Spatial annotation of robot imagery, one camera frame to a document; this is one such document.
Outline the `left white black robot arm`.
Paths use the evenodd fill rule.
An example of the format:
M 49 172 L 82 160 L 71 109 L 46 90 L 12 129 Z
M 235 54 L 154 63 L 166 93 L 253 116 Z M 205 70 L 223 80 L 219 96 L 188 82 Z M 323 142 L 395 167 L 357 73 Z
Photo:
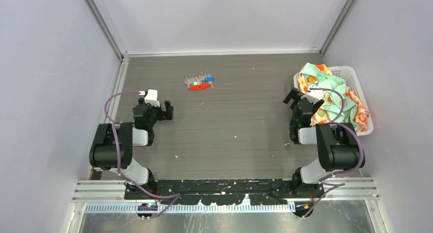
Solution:
M 93 168 L 113 173 L 121 172 L 130 183 L 137 183 L 137 193 L 144 199 L 156 195 L 157 186 L 153 173 L 133 158 L 133 147 L 151 146 L 154 142 L 153 127 L 157 121 L 172 120 L 173 106 L 165 101 L 165 110 L 138 100 L 133 112 L 133 122 L 117 125 L 98 125 L 89 151 L 89 162 Z

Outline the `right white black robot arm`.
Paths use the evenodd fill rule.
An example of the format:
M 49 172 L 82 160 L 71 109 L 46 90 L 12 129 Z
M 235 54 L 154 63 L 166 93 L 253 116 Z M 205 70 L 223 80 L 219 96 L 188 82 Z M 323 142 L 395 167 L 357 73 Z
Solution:
M 310 119 L 324 103 L 320 96 L 322 92 L 320 88 L 303 94 L 292 88 L 283 100 L 292 110 L 289 126 L 291 141 L 295 144 L 315 144 L 318 151 L 316 160 L 298 168 L 292 175 L 292 192 L 301 198 L 311 192 L 312 184 L 365 165 L 364 150 L 351 123 L 310 125 Z

